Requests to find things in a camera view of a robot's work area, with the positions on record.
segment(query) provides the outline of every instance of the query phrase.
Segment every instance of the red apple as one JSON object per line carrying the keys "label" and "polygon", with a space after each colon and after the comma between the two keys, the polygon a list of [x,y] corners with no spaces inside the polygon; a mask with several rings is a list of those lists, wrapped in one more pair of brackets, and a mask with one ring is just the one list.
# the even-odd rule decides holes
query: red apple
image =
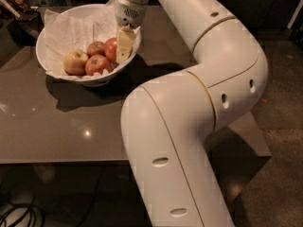
{"label": "red apple", "polygon": [[113,64],[116,64],[116,47],[117,47],[116,37],[108,39],[105,42],[105,48],[104,48],[105,56]]}
{"label": "red apple", "polygon": [[69,75],[82,76],[85,74],[85,64],[88,61],[87,54],[79,49],[71,50],[63,59],[64,70]]}
{"label": "red apple", "polygon": [[96,72],[103,74],[104,69],[106,69],[109,73],[114,70],[111,62],[102,55],[92,56],[85,64],[85,72],[89,76],[93,76]]}
{"label": "red apple", "polygon": [[105,44],[100,41],[95,41],[92,42],[91,44],[88,45],[87,47],[87,55],[89,57],[95,56],[95,55],[105,55],[104,54],[104,47]]}

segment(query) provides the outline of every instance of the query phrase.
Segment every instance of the floor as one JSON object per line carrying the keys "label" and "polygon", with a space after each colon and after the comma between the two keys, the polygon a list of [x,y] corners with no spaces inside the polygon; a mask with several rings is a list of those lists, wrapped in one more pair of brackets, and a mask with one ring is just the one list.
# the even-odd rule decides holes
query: floor
{"label": "floor", "polygon": [[[227,199],[228,207],[239,227],[301,227],[303,50],[279,31],[256,36],[268,58],[270,77],[252,114],[272,157],[251,174],[235,199]],[[0,213],[18,206],[8,212],[7,226],[26,210],[35,213],[35,226],[152,226],[127,162],[55,167],[57,175],[50,183],[41,182],[31,166],[0,168]],[[27,226],[29,219],[17,226]]]}

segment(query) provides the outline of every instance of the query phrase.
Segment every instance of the gray table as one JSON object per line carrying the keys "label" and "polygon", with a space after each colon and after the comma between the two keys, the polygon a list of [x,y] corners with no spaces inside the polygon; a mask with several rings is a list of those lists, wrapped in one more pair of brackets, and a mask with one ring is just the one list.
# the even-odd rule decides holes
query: gray table
{"label": "gray table", "polygon": [[[148,79],[195,64],[160,7],[149,7],[142,35],[134,61],[98,88],[46,76],[34,46],[24,47],[0,67],[0,163],[127,160],[120,112],[128,93]],[[243,139],[256,156],[270,156],[250,113],[216,133],[207,147],[230,134]]]}

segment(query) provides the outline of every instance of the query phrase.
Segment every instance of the white robotic arm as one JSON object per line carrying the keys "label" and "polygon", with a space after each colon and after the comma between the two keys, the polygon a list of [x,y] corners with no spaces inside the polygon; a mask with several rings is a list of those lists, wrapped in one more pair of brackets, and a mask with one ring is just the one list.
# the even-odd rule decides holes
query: white robotic arm
{"label": "white robotic arm", "polygon": [[[234,226],[204,141],[260,99],[268,65],[255,38],[216,0],[159,0],[197,65],[127,97],[125,148],[154,226]],[[148,0],[116,0],[120,26],[139,26]]]}

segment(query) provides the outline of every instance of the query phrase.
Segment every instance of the bowl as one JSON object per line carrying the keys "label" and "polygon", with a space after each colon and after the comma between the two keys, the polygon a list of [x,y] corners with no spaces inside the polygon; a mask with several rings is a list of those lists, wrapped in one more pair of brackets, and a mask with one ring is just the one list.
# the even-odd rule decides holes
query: bowl
{"label": "bowl", "polygon": [[[104,4],[83,5],[83,6],[69,9],[69,10],[63,12],[62,14],[83,19],[83,18],[90,17],[90,15],[94,14],[95,12],[102,12],[104,9],[106,9],[106,6],[107,5],[104,5]],[[51,76],[55,79],[63,79],[63,80],[74,82],[74,83],[81,84],[84,86],[97,87],[97,86],[105,85],[108,82],[110,82],[111,79],[115,78],[119,73],[121,73],[123,71],[123,69],[125,69],[125,67],[132,61],[132,59],[136,55],[136,51],[138,50],[138,47],[140,46],[140,42],[141,42],[140,27],[135,29],[134,33],[136,34],[136,36],[135,36],[135,40],[134,40],[132,54],[126,61],[119,64],[117,67],[115,67],[115,69],[112,73],[109,73],[107,75],[94,74],[93,76],[70,76],[70,75],[67,75],[63,71],[63,69],[61,69],[60,73],[56,73],[55,70],[53,70],[54,68],[58,68],[58,67],[63,68],[63,65],[62,65],[63,57],[60,60],[56,60],[56,61],[50,60],[47,57],[46,54],[47,54],[47,50],[49,50],[49,48],[46,46],[45,28],[41,31],[41,33],[37,39],[36,55],[37,55],[37,59],[38,59],[40,65],[44,68],[45,72],[49,76]]]}

